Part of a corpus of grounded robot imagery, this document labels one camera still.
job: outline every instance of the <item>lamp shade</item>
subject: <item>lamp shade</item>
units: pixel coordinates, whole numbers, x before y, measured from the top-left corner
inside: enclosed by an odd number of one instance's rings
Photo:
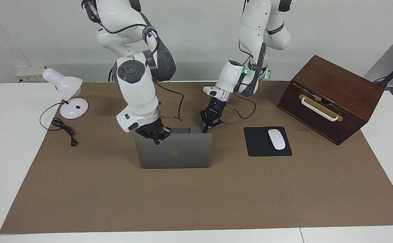
[[[70,100],[82,85],[82,79],[65,77],[52,68],[46,69],[43,76],[46,81],[52,83],[57,88],[57,91],[65,101]]]

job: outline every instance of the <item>brown tabletop surface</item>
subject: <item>brown tabletop surface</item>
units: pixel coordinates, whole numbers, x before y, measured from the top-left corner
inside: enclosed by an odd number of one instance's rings
[[[393,186],[359,131],[336,146],[276,108],[287,82],[263,82],[241,120],[225,108],[208,169],[141,169],[133,133],[116,122],[124,109],[114,83],[84,83],[86,115],[48,132],[1,234],[260,229],[393,225]],[[213,83],[166,83],[186,95],[184,122],[201,126]],[[176,115],[178,95],[157,92],[162,115]],[[234,97],[242,113],[252,104]],[[249,157],[244,127],[286,128],[292,157]]]

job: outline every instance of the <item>table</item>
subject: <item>table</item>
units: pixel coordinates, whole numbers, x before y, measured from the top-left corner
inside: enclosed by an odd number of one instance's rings
[[[0,84],[0,228],[46,130],[39,115],[60,101],[49,83]],[[49,123],[56,109],[44,117]],[[363,134],[393,184],[393,96],[385,92]],[[389,242],[393,226],[0,236],[0,242]]]

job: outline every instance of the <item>gray laptop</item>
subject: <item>gray laptop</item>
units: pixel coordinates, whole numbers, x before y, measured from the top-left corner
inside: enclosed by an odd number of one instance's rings
[[[212,158],[213,134],[201,128],[171,129],[160,145],[134,135],[139,161],[144,169],[208,168]]]

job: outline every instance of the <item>circular button pad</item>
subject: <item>circular button pad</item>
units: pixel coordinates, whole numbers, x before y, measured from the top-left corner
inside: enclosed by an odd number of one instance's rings
[[[141,81],[145,74],[145,66],[138,60],[129,60],[120,65],[118,76],[127,83],[137,83]]]

